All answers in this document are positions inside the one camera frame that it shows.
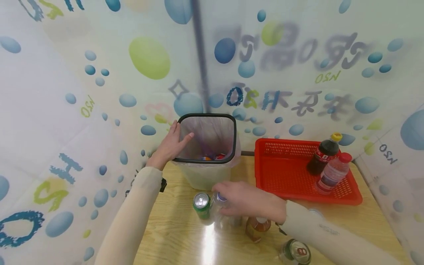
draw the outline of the sleeve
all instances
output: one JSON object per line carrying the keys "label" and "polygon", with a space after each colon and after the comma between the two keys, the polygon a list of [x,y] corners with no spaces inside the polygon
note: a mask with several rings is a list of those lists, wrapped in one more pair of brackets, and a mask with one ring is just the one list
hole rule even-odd
{"label": "sleeve", "polygon": [[287,201],[286,221],[280,225],[288,235],[320,251],[337,265],[398,265],[395,258],[365,239]]}
{"label": "sleeve", "polygon": [[140,170],[103,240],[96,265],[134,263],[161,181],[162,171],[154,167]]}

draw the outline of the red tray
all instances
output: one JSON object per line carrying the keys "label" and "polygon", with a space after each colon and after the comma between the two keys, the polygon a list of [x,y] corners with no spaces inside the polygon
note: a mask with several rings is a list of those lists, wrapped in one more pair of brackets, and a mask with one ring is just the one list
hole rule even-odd
{"label": "red tray", "polygon": [[329,195],[319,194],[306,165],[320,142],[261,138],[255,146],[256,187],[283,199],[301,199],[329,204],[359,205],[362,195],[349,170]]}

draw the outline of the trash can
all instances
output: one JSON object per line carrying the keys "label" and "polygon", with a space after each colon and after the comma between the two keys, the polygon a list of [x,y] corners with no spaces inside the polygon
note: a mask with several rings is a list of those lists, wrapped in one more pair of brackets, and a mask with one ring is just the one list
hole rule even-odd
{"label": "trash can", "polygon": [[192,113],[182,116],[180,140],[190,132],[193,139],[173,160],[191,187],[212,190],[213,185],[229,181],[231,168],[240,161],[241,147],[236,120],[228,114]]}

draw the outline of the wooden table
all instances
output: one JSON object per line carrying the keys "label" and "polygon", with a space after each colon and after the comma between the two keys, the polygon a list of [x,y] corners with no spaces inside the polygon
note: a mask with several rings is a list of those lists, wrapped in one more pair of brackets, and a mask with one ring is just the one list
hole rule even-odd
{"label": "wooden table", "polygon": [[[367,239],[406,264],[407,258],[402,247],[358,168],[352,163],[351,170],[363,196],[361,205],[297,202],[307,208],[318,209],[330,222]],[[257,244],[244,235],[245,220],[240,228],[216,231],[213,224],[204,224],[197,217],[192,200],[199,191],[190,187],[178,167],[168,163],[163,176],[168,186],[164,193],[159,194],[150,214],[135,265],[282,264],[277,251],[290,237],[281,234],[276,225],[273,224]],[[232,169],[232,181],[240,180],[255,185],[254,157],[243,156],[240,164]],[[333,264],[309,247],[312,252],[311,264]]]}

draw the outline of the green soda can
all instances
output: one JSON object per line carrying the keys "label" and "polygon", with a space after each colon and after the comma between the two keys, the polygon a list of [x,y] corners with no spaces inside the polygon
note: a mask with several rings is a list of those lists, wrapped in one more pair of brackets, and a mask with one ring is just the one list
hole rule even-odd
{"label": "green soda can", "polygon": [[284,264],[309,265],[311,263],[311,251],[308,246],[293,238],[281,246],[278,256]]}
{"label": "green soda can", "polygon": [[193,208],[200,219],[209,219],[211,208],[211,200],[209,195],[204,192],[196,194],[193,199]]}

